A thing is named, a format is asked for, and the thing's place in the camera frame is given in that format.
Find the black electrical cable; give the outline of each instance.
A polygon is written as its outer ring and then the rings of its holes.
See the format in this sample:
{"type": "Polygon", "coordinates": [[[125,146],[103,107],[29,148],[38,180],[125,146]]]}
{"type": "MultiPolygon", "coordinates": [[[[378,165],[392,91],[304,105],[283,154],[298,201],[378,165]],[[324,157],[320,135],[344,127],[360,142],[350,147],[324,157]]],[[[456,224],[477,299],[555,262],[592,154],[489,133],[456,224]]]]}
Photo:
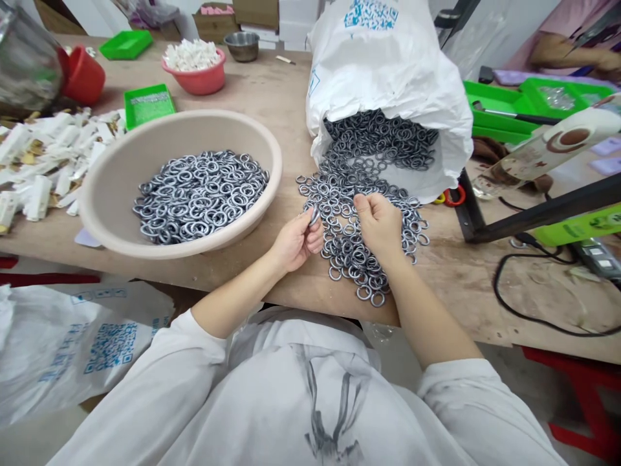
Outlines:
{"type": "MultiPolygon", "coordinates": [[[[546,201],[549,201],[550,199],[552,199],[552,196],[550,196],[548,193],[543,193],[543,196],[545,197],[545,200],[546,200],[546,201]]],[[[516,206],[516,205],[513,205],[512,203],[508,202],[508,201],[507,201],[504,197],[502,197],[502,196],[500,196],[500,197],[498,198],[498,200],[499,200],[502,204],[506,205],[507,207],[512,208],[512,209],[515,209],[515,210],[518,210],[518,211],[520,211],[520,212],[521,212],[521,211],[523,211],[523,210],[526,210],[526,209],[525,209],[525,208],[523,208],[523,207],[518,207],[518,206],[516,206]]]]}
{"type": "Polygon", "coordinates": [[[496,298],[498,299],[498,302],[510,313],[512,313],[514,316],[525,319],[525,320],[529,320],[531,322],[537,322],[538,324],[544,325],[546,327],[550,327],[551,329],[554,329],[556,331],[559,331],[561,333],[565,333],[566,335],[572,335],[573,337],[580,337],[580,338],[595,338],[595,337],[607,337],[609,335],[615,335],[616,333],[621,332],[621,326],[603,331],[603,332],[597,332],[597,333],[586,333],[586,332],[574,332],[571,330],[566,330],[562,327],[559,327],[557,325],[554,325],[551,322],[548,322],[547,320],[544,319],[540,319],[537,317],[532,317],[532,316],[528,316],[525,314],[522,314],[520,312],[517,312],[515,309],[513,309],[513,307],[509,306],[507,304],[507,302],[503,299],[503,297],[500,295],[500,291],[498,289],[498,285],[500,283],[500,275],[505,267],[505,265],[507,264],[507,261],[511,258],[516,258],[516,257],[529,257],[529,258],[550,258],[553,259],[559,263],[562,264],[567,264],[567,265],[571,265],[574,263],[577,263],[578,260],[576,259],[576,257],[574,256],[574,254],[572,254],[572,258],[570,260],[566,260],[566,259],[562,259],[559,257],[559,255],[561,254],[561,252],[563,251],[562,247],[558,247],[556,248],[556,251],[554,253],[551,253],[547,250],[545,250],[545,248],[543,246],[541,246],[537,240],[534,238],[534,236],[528,234],[528,233],[520,233],[516,235],[516,239],[518,239],[519,241],[522,241],[522,243],[531,245],[535,248],[537,248],[538,250],[542,251],[543,254],[507,254],[505,257],[503,257],[500,262],[498,263],[498,267],[496,268],[496,274],[494,275],[494,294],[496,295],[496,298]]]}

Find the hand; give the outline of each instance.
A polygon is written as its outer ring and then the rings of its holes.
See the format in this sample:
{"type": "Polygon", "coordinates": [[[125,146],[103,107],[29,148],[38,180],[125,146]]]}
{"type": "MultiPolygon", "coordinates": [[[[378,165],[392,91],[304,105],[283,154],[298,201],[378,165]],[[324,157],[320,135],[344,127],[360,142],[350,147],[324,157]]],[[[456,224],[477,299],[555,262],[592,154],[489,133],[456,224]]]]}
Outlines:
{"type": "Polygon", "coordinates": [[[621,76],[621,54],[610,50],[601,50],[601,56],[595,69],[602,78],[618,81],[621,76]]]}
{"type": "Polygon", "coordinates": [[[354,206],[362,228],[362,239],[381,266],[403,255],[401,211],[379,193],[356,194],[354,206]]]}
{"type": "Polygon", "coordinates": [[[278,234],[269,254],[287,272],[298,270],[311,254],[323,248],[321,219],[309,227],[313,208],[290,220],[278,234]]]}

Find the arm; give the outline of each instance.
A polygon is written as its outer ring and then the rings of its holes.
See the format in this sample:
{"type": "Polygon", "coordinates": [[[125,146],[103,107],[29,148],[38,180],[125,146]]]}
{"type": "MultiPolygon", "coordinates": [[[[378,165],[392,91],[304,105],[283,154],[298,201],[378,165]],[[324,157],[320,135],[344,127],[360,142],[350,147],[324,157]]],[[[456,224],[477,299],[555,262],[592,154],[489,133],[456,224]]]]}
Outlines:
{"type": "Polygon", "coordinates": [[[419,397],[480,466],[565,465],[528,406],[502,383],[401,250],[401,212],[354,198],[364,243],[388,275],[401,326],[424,373],[419,397]]]}
{"type": "Polygon", "coordinates": [[[479,348],[412,267],[401,249],[401,211],[384,196],[354,198],[364,243],[388,275],[401,327],[423,370],[436,362],[482,358],[479,348]]]}
{"type": "Polygon", "coordinates": [[[226,338],[287,272],[323,247],[312,209],[287,223],[247,270],[157,332],[127,375],[49,465],[156,464],[209,396],[226,338]]]}
{"type": "Polygon", "coordinates": [[[530,55],[530,64],[551,69],[592,66],[603,73],[621,69],[621,55],[616,52],[585,47],[571,51],[572,47],[565,36],[544,32],[530,55]]]}
{"type": "Polygon", "coordinates": [[[312,209],[287,223],[272,248],[230,282],[192,307],[196,322],[210,335],[226,338],[288,272],[299,269],[323,247],[323,225],[309,228],[312,209]]]}

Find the person's left hand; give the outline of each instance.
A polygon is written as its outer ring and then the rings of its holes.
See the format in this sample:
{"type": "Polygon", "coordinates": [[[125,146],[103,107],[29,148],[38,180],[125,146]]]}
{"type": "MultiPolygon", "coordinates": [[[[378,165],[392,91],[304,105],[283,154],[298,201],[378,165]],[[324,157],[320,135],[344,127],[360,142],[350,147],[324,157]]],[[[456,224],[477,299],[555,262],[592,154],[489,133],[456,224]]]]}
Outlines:
{"type": "Polygon", "coordinates": [[[314,208],[308,209],[289,221],[278,234],[270,254],[287,272],[298,270],[311,254],[323,248],[323,224],[321,218],[309,227],[314,208]]]}

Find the green bottle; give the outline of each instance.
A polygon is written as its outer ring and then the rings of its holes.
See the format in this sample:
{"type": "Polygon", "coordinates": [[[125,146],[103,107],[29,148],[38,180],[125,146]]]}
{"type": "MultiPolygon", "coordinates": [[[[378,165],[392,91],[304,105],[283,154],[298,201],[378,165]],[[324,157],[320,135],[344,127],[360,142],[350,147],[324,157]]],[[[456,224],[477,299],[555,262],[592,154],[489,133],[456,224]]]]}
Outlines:
{"type": "Polygon", "coordinates": [[[544,246],[561,246],[617,232],[621,232],[621,203],[536,228],[533,234],[544,246]]]}

